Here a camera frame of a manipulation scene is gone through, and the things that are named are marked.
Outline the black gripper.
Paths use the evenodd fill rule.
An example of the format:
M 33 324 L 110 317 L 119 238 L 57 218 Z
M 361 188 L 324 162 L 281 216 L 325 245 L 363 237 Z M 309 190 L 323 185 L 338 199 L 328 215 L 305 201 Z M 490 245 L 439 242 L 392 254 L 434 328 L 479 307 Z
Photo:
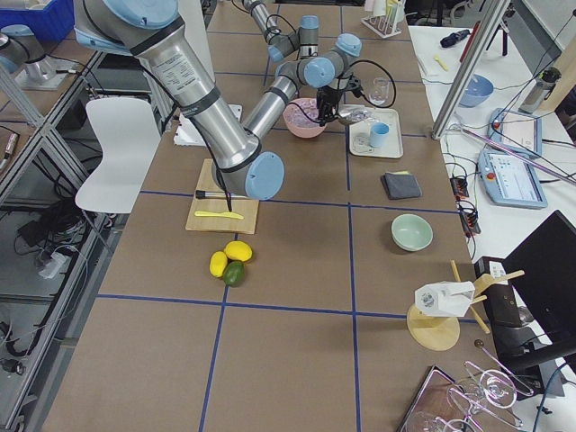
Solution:
M 361 97 L 361 81 L 355 76 L 338 77 L 317 91 L 319 126 L 326 126 L 338 117 L 340 102 L 346 92 L 352 92 L 355 97 Z

